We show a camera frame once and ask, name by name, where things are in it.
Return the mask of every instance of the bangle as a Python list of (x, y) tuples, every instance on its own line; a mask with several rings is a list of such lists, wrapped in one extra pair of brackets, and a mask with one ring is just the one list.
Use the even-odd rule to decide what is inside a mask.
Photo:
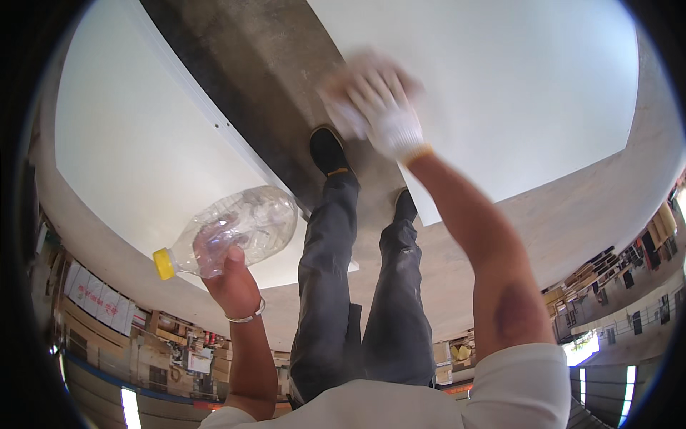
[(243, 318), (231, 318), (224, 313), (224, 317), (228, 319), (229, 322), (234, 322), (234, 323), (247, 323), (250, 322), (252, 319), (258, 317), (262, 312), (264, 311), (265, 307), (267, 306), (267, 303), (264, 301), (263, 297), (259, 297), (259, 308), (253, 314), (252, 316), (248, 317), (243, 317)]

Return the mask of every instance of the person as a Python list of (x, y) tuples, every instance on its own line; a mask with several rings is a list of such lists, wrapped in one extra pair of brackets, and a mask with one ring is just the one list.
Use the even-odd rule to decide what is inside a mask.
[(277, 379), (263, 322), (255, 315), (261, 297), (242, 251), (232, 247), (224, 275), (205, 284), (228, 318), (252, 319), (230, 324), (230, 393), (225, 407), (200, 427), (564, 428), (571, 404), (567, 359), (516, 231), (433, 153), (393, 71), (356, 76), (348, 94), (369, 123), (373, 147), (403, 163), (424, 185), (474, 269), (478, 363), (470, 400), (460, 407), (431, 388), (431, 327), (422, 307), (421, 250), (412, 226), (417, 211), (407, 190), (381, 233), (381, 272), (361, 342), (359, 327), (350, 328), (346, 273), (359, 185), (338, 136), (321, 127), (311, 136), (310, 152), (327, 179), (298, 269), (300, 318), (290, 367), (294, 395), (304, 405), (270, 420)]

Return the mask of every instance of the plastic bottle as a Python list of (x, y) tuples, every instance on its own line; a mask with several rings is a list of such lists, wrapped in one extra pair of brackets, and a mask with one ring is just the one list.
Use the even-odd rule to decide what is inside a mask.
[(275, 186), (259, 186), (223, 198), (191, 219), (171, 248), (153, 253), (162, 280), (178, 272), (205, 279), (222, 274), (228, 247), (240, 246), (246, 265), (286, 247), (298, 220), (294, 199)]

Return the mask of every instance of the leg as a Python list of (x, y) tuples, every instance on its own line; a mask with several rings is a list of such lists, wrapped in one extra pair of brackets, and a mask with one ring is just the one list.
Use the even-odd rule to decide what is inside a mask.
[(401, 205), (407, 207), (408, 199), (412, 203), (409, 192), (404, 193), (396, 204), (396, 218), (381, 233), (381, 273), (364, 332), (362, 355), (371, 380), (428, 386), (436, 364), (431, 326), (420, 296), (422, 252), (412, 226), (416, 210), (411, 216), (402, 216)]
[[(317, 136), (322, 138), (315, 132), (311, 145), (317, 142)], [(342, 154), (338, 143), (336, 147)], [(312, 152), (317, 163), (316, 153)], [(359, 184), (351, 171), (330, 175), (322, 202), (307, 225), (298, 267), (300, 318), (290, 366), (292, 382), (303, 403), (348, 381), (343, 355), (350, 306), (348, 265), (357, 233), (358, 192)]]

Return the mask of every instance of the black shoe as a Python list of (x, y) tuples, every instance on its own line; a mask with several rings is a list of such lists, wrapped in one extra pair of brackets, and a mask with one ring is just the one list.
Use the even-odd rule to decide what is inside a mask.
[(333, 127), (322, 125), (312, 131), (309, 138), (309, 154), (326, 176), (343, 172), (354, 173), (345, 158), (340, 136)]
[(405, 219), (412, 223), (416, 217), (417, 208), (414, 206), (410, 191), (405, 187), (395, 199), (395, 216), (393, 217), (393, 223)]

